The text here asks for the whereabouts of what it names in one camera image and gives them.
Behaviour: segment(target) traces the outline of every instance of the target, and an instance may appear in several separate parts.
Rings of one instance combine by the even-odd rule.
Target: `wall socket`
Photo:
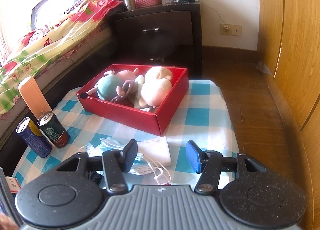
[[[231,25],[220,24],[220,34],[230,36],[231,35]]]
[[[231,35],[241,37],[241,26],[231,25]]]

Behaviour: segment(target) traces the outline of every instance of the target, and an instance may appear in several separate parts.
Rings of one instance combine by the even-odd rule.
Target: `black nightstand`
[[[138,8],[110,17],[119,42],[114,63],[187,67],[202,78],[200,5],[170,4]]]

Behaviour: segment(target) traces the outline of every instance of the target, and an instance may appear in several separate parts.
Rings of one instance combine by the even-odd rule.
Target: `metal bolt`
[[[210,192],[213,190],[213,186],[211,184],[201,184],[198,186],[198,189],[201,192]]]
[[[112,184],[110,187],[110,190],[113,192],[121,192],[121,191],[125,190],[125,185],[122,183]]]

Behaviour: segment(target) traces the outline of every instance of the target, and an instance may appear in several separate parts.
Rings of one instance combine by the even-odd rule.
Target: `wooden floor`
[[[239,150],[292,179],[281,117],[263,75],[255,65],[205,61],[204,79],[212,80],[222,90]]]

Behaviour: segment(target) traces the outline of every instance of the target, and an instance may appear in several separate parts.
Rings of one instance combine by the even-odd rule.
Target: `starbucks can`
[[[52,145],[29,117],[24,118],[19,123],[16,132],[39,157],[45,158],[49,156]]]
[[[66,146],[70,140],[69,133],[53,111],[42,114],[38,119],[38,126],[57,148]]]

